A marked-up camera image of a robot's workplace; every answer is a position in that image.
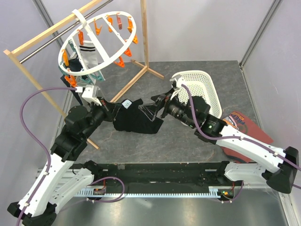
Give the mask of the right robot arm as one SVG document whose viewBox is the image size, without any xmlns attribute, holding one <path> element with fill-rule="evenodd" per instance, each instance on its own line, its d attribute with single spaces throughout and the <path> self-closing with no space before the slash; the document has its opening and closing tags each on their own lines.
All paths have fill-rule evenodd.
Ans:
<svg viewBox="0 0 301 226">
<path fill-rule="evenodd" d="M 161 118 L 171 115 L 187 126 L 195 129 L 195 135 L 204 142 L 231 149 L 253 160 L 244 163 L 243 169 L 235 169 L 230 162 L 215 174 L 216 182 L 227 185 L 230 181 L 265 181 L 272 189 L 289 194 L 299 167 L 299 151 L 289 146 L 286 149 L 276 147 L 228 125 L 225 121 L 210 114 L 210 105 L 203 97 L 189 95 L 188 101 L 181 102 L 172 93 L 151 98 L 153 103 L 142 104 L 138 108 L 150 120 L 154 120 L 160 110 Z"/>
</svg>

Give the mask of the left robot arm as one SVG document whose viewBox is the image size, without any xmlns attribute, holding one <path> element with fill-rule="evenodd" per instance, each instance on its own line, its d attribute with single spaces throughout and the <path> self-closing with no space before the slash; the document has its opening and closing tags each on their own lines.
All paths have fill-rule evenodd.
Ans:
<svg viewBox="0 0 301 226">
<path fill-rule="evenodd" d="M 17 225 L 50 226 L 63 206 L 81 189 L 99 185 L 109 177 L 95 162 L 84 163 L 79 172 L 61 187 L 57 185 L 87 146 L 87 139 L 103 121 L 113 122 L 119 104 L 98 99 L 87 110 L 84 106 L 70 109 L 61 134 L 47 151 L 47 162 L 29 192 L 18 202 L 8 206 L 17 218 Z"/>
</svg>

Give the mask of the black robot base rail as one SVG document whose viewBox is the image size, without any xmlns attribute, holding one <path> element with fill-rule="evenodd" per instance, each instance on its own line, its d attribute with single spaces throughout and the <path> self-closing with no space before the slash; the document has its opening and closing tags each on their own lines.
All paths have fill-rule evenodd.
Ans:
<svg viewBox="0 0 301 226">
<path fill-rule="evenodd" d="M 119 192 L 119 178 L 127 193 L 192 193 L 208 191 L 210 186 L 235 186 L 242 182 L 224 175 L 228 161 L 213 163 L 121 163 L 97 164 L 92 160 L 73 165 L 95 173 L 95 180 L 104 178 L 108 192 Z"/>
</svg>

